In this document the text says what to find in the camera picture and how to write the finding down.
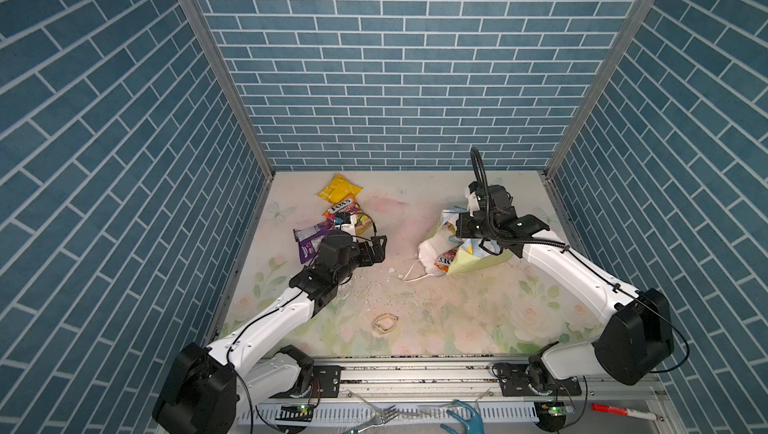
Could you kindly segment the yellow snack packet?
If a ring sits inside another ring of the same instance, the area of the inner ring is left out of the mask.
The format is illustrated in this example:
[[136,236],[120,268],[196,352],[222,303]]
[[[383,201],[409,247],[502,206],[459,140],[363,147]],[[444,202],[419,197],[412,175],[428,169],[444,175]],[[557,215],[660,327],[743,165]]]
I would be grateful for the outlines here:
[[362,187],[350,182],[343,175],[335,174],[317,196],[331,204],[337,204],[348,195],[357,196],[362,190]]

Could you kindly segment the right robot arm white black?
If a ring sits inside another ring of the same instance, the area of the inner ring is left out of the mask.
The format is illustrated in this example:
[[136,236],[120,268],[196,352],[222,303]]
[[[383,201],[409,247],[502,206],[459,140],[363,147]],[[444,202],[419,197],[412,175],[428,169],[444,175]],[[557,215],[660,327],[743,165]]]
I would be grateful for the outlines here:
[[468,210],[457,234],[479,240],[490,255],[508,250],[539,267],[592,313],[603,331],[580,343],[554,343],[529,359],[531,388],[545,391],[557,381],[608,375],[634,385],[674,352],[667,298],[656,289],[641,291],[608,274],[562,241],[533,215],[518,216],[512,198],[499,185],[468,186]]

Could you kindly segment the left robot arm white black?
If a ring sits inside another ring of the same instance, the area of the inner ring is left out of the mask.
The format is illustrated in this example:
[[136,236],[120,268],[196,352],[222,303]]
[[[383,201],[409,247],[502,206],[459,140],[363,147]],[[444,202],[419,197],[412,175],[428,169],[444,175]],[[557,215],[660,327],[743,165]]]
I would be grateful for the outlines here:
[[152,411],[168,433],[227,433],[256,404],[291,391],[303,393],[313,360],[293,346],[264,356],[330,304],[358,268],[382,263],[387,239],[333,231],[317,256],[293,276],[264,311],[206,346],[192,342],[173,360]]

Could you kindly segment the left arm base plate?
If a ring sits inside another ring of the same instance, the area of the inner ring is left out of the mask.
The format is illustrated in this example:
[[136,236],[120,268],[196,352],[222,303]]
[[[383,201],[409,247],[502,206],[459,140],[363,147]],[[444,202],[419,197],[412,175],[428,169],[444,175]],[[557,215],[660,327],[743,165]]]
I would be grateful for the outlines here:
[[339,365],[314,366],[312,373],[302,371],[294,386],[275,394],[276,399],[337,398],[340,391],[342,368]]

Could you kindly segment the pink colourful candy packet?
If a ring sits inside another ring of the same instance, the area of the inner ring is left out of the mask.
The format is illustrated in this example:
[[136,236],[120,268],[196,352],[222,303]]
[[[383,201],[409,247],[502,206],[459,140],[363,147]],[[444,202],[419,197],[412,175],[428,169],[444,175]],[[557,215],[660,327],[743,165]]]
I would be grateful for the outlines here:
[[348,195],[341,202],[328,208],[323,215],[329,222],[337,226],[335,218],[341,213],[356,214],[358,216],[356,225],[357,235],[362,235],[373,227],[373,220],[365,213],[355,196]]

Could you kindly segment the floral paper gift bag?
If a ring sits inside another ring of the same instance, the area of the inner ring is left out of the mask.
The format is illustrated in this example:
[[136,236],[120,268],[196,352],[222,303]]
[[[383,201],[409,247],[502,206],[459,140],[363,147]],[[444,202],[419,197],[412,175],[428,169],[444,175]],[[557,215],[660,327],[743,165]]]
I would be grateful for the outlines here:
[[[418,245],[416,261],[403,277],[405,282],[475,272],[508,262],[512,258],[508,251],[497,256],[487,253],[480,248],[479,239],[459,238],[456,234],[456,224],[459,215],[464,212],[465,210],[457,207],[441,212],[436,228]],[[439,275],[433,267],[435,259],[454,248],[458,248],[458,252],[450,270],[447,274]]]

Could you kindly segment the purple snack packet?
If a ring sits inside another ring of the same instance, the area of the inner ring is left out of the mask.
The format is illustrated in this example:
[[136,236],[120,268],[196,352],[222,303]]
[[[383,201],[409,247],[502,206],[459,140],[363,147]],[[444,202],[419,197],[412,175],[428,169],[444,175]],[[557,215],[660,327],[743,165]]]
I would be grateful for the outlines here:
[[301,264],[307,264],[317,256],[317,249],[320,242],[331,230],[332,223],[328,220],[307,228],[293,230],[294,240],[298,245],[299,261]]

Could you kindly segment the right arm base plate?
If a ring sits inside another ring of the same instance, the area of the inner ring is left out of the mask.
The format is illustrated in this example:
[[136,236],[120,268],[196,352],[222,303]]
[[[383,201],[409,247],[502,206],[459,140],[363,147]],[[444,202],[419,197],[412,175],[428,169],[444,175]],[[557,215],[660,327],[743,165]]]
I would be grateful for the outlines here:
[[576,377],[556,380],[542,368],[530,364],[500,362],[493,364],[490,372],[497,379],[504,397],[544,397],[555,394],[576,397],[582,394]]

